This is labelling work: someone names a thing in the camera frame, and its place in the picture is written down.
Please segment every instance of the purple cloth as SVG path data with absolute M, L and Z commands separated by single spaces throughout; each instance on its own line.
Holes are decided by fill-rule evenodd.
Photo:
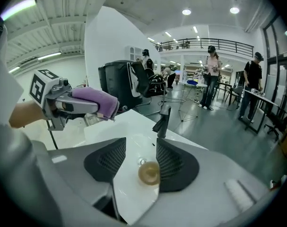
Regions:
M 91 87 L 77 87 L 73 89 L 72 97 L 99 104 L 98 112 L 103 114 L 106 119 L 113 120 L 119 108 L 119 102 L 116 97 Z

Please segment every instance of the cap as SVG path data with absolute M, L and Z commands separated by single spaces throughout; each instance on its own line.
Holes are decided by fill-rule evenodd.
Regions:
M 213 46 L 213 45 L 210 45 L 209 46 L 209 49 L 208 49 L 208 53 L 212 53 L 216 50 L 216 48 Z
M 259 52 L 256 52 L 256 53 L 255 53 L 255 57 L 256 57 L 258 60 L 260 60 L 260 61 L 264 61 L 262 55 L 261 55 Z

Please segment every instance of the amber liquid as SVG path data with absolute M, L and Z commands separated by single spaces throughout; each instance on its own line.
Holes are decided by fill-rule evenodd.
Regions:
M 160 183 L 160 169 L 157 162 L 146 162 L 139 167 L 139 179 L 147 185 L 156 185 Z

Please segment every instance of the woman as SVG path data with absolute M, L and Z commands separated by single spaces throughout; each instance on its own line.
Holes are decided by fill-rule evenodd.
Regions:
M 203 98 L 199 104 L 199 107 L 204 109 L 210 109 L 211 100 L 214 94 L 214 88 L 218 82 L 219 72 L 222 68 L 222 62 L 216 53 L 216 48 L 213 45 L 209 46 L 209 56 L 206 58 L 206 71 L 204 72 L 204 83 L 207 87 L 204 88 Z
M 172 85 L 176 77 L 175 70 L 177 69 L 174 65 L 169 65 L 167 68 L 164 69 L 162 76 L 167 73 L 167 88 L 173 89 Z
M 144 49 L 142 52 L 142 57 L 141 57 L 141 64 L 143 65 L 143 68 L 150 68 L 154 70 L 154 63 L 149 57 L 149 52 L 148 49 Z

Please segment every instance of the black t-shirt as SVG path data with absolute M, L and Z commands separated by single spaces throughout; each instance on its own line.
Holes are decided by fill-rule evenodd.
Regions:
M 246 64 L 244 70 L 247 72 L 248 87 L 259 90 L 259 79 L 262 79 L 262 68 L 259 64 L 251 61 Z

